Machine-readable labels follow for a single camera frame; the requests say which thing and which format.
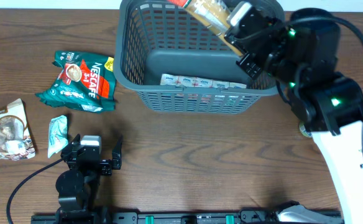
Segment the orange spaghetti pack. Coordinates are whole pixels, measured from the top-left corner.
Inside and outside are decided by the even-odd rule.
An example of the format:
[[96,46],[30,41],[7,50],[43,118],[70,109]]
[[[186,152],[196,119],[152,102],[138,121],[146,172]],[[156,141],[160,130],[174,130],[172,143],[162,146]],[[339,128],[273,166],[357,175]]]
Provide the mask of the orange spaghetti pack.
[[230,10],[222,0],[167,0],[183,8],[187,13],[200,21],[207,29],[226,44],[237,56],[243,53],[226,41],[224,35],[230,28],[226,19]]

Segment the green Nescafe coffee bag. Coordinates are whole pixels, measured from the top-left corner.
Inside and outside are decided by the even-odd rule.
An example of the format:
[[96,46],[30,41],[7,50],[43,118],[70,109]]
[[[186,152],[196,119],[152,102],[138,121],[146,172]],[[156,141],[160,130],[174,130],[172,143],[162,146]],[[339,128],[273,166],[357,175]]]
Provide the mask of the green Nescafe coffee bag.
[[116,79],[112,57],[58,50],[53,64],[62,71],[52,86],[36,96],[52,107],[102,113],[115,109]]

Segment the multipack tissue packets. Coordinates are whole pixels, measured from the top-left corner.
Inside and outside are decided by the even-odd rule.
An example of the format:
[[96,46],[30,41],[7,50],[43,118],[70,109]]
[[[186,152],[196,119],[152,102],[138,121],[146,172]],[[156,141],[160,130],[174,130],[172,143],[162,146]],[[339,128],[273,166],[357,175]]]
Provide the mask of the multipack tissue packets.
[[[186,76],[178,76],[178,75],[170,75],[163,73],[160,79],[161,86],[176,86],[176,87],[193,87],[193,88],[217,88],[217,89],[228,89],[228,88],[247,88],[247,85],[242,83],[235,82],[225,82],[207,78],[199,78],[199,77],[186,77]],[[177,93],[175,96],[176,102],[182,102],[184,97],[187,96],[187,101],[197,101],[198,94],[183,94]],[[215,95],[214,99],[216,101],[223,100],[226,96],[224,95]],[[200,101],[203,103],[209,103],[212,98],[212,95],[202,94]]]

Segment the grey plastic basket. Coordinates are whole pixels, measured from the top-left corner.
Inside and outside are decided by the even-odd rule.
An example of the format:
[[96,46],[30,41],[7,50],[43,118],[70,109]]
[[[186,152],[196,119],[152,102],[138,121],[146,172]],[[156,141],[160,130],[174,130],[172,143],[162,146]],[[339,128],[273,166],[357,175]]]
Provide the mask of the grey plastic basket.
[[[146,107],[164,112],[238,114],[277,93],[268,75],[251,79],[237,55],[184,9],[164,0],[123,0],[114,76]],[[165,86],[162,75],[241,83],[243,88]]]

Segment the green lid jar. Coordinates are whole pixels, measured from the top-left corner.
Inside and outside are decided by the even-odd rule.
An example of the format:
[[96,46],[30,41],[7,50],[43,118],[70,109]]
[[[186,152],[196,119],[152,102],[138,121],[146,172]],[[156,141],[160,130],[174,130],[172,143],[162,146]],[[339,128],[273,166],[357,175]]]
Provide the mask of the green lid jar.
[[304,125],[304,123],[303,122],[299,122],[299,131],[301,132],[301,134],[304,136],[304,137],[306,137],[306,138],[312,138],[312,135],[311,135],[311,133],[309,132],[309,131],[307,131],[306,130],[306,128],[305,128],[305,125]]

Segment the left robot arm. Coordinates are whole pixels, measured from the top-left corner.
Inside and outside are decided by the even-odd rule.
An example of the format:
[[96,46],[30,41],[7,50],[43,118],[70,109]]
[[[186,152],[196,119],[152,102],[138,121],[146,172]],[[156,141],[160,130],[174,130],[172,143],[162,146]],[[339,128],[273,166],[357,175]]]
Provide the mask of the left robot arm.
[[122,141],[120,137],[111,159],[101,158],[101,137],[79,134],[62,149],[61,158],[69,170],[56,181],[58,202],[64,212],[91,210],[98,193],[102,176],[110,176],[122,166]]

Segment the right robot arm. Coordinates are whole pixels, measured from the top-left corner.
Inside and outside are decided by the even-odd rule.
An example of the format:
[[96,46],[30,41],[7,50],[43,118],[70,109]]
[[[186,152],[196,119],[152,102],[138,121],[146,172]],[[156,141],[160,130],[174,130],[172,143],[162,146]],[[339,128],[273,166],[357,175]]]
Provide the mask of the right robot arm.
[[226,41],[242,52],[238,66],[252,79],[272,77],[283,101],[320,149],[336,188],[343,223],[363,223],[363,92],[336,70],[341,27],[350,22],[317,8],[289,21],[240,2],[227,18]]

